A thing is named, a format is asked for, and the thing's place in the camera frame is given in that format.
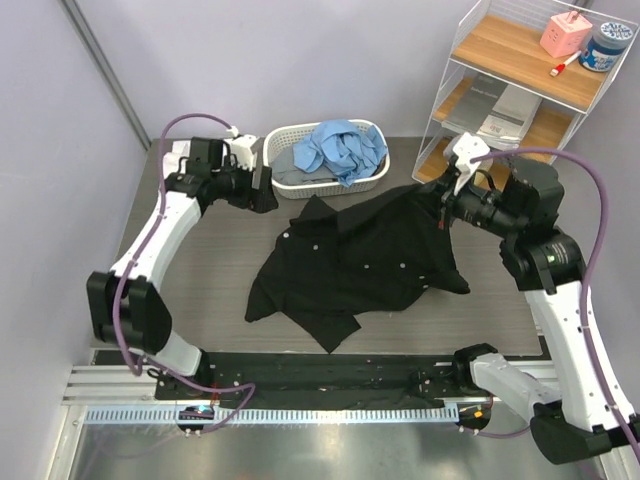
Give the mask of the black long sleeve shirt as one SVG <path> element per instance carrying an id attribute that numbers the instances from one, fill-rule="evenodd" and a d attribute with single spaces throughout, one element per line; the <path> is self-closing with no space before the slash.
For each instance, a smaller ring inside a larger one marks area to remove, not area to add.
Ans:
<path id="1" fill-rule="evenodd" d="M 470 291 L 426 186 L 396 187 L 342 210 L 314 196 L 257 273 L 245 320 L 282 313 L 331 353 L 359 330 L 357 315 L 405 310 L 429 288 Z"/>

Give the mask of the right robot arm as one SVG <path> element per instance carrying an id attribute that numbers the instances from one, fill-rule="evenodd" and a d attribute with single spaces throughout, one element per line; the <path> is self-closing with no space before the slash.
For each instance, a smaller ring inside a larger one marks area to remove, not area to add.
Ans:
<path id="1" fill-rule="evenodd" d="M 465 395 L 485 390 L 525 420 L 543 456 L 556 465 L 639 448 L 639 415 L 605 359 L 577 242 L 555 222 L 564 197 L 550 165 L 516 157 L 503 190 L 473 187 L 475 166 L 451 161 L 429 185 L 441 226 L 460 219 L 498 236 L 505 269 L 541 328 L 558 385 L 548 387 L 494 347 L 459 350 L 451 380 Z"/>

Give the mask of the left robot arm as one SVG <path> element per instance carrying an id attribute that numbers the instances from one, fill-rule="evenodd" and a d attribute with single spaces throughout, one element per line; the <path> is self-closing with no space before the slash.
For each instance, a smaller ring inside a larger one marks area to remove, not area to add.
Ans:
<path id="1" fill-rule="evenodd" d="M 179 388 L 193 399 L 211 391 L 213 375 L 203 351 L 173 329 L 160 289 L 180 244 L 214 202 L 256 213 L 277 208 L 257 141 L 239 135 L 175 142 L 162 158 L 157 201 L 144 227 L 108 272 L 87 281 L 94 336 L 179 374 Z"/>

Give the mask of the grey shirt in basket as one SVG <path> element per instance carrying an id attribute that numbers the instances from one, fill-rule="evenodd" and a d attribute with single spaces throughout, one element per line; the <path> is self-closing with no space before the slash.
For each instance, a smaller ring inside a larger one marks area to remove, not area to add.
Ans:
<path id="1" fill-rule="evenodd" d="M 294 165 L 292 148 L 281 151 L 270 163 L 272 179 L 285 186 L 300 186 L 307 184 L 329 183 L 336 180 L 333 173 L 326 167 L 308 173 Z"/>

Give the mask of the white plastic laundry basket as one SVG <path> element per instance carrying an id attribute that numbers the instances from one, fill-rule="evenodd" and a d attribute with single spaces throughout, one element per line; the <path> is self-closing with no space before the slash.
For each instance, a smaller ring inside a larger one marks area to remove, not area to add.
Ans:
<path id="1" fill-rule="evenodd" d="M 388 172 L 390 153 L 376 124 L 339 119 L 271 131 L 263 161 L 282 197 L 307 199 L 371 190 Z"/>

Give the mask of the blue crumpled shirt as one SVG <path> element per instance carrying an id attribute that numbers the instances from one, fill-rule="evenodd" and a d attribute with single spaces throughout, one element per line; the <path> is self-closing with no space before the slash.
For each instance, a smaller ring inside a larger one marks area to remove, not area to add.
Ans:
<path id="1" fill-rule="evenodd" d="M 361 130 L 345 119 L 319 123 L 293 145 L 294 165 L 311 173 L 326 166 L 344 187 L 376 173 L 388 154 L 383 135 L 374 126 Z"/>

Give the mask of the folded white shirt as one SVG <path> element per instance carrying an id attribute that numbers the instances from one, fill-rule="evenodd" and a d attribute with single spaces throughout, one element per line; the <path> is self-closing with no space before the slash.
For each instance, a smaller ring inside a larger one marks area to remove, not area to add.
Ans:
<path id="1" fill-rule="evenodd" d="M 172 173 L 184 174 L 186 172 L 186 161 L 190 155 L 190 140 L 176 140 L 172 143 L 169 151 L 162 157 L 162 176 L 167 178 Z"/>

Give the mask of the white grey booklet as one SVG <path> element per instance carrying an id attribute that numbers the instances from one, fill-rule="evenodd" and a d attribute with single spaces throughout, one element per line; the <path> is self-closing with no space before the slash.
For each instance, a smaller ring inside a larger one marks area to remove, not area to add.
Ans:
<path id="1" fill-rule="evenodd" d="M 540 96 L 508 84 L 477 135 L 495 149 L 519 148 L 541 102 Z"/>

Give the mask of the pink cube power strip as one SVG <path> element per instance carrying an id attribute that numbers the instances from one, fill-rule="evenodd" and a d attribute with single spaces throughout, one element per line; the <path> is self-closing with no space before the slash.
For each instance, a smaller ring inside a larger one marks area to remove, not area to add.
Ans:
<path id="1" fill-rule="evenodd" d="M 575 53 L 591 32 L 592 23 L 577 10 L 550 18 L 540 38 L 540 46 L 553 58 Z"/>

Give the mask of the blue patterned jar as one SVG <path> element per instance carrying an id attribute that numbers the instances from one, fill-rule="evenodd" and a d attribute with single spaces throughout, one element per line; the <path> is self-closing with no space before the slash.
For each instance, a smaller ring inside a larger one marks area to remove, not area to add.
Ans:
<path id="1" fill-rule="evenodd" d="M 634 30 L 620 22 L 605 22 L 589 37 L 579 56 L 580 65 L 590 71 L 610 71 L 634 38 Z"/>

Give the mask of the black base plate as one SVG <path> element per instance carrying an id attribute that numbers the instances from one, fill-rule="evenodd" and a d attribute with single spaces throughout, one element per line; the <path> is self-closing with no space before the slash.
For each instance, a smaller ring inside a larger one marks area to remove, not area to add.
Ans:
<path id="1" fill-rule="evenodd" d="M 451 356 L 214 353 L 210 384 L 253 383 L 249 409 L 440 408 L 446 399 L 489 393 L 458 382 Z"/>

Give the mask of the aluminium frame rail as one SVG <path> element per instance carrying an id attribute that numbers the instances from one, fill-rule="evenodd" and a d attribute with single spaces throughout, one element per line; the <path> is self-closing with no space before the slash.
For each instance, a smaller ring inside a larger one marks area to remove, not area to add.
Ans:
<path id="1" fill-rule="evenodd" d="M 463 386 L 485 390 L 489 395 L 495 395 L 511 403 L 518 401 L 549 403 L 557 399 L 594 401 L 602 395 L 596 381 L 585 384 L 577 380 L 567 381 L 561 378 L 536 380 L 528 372 L 510 363 L 501 363 L 497 366 L 484 363 L 471 378 L 463 380 L 457 375 L 456 377 Z M 116 366 L 77 367 L 70 375 L 64 396 L 68 400 L 88 400 L 99 403 L 127 400 L 203 402 L 213 400 L 219 402 L 224 408 L 235 408 L 244 397 L 241 391 L 243 385 L 230 388 L 210 386 L 205 390 L 198 390 L 156 368 L 149 368 L 141 376 L 135 377 Z"/>

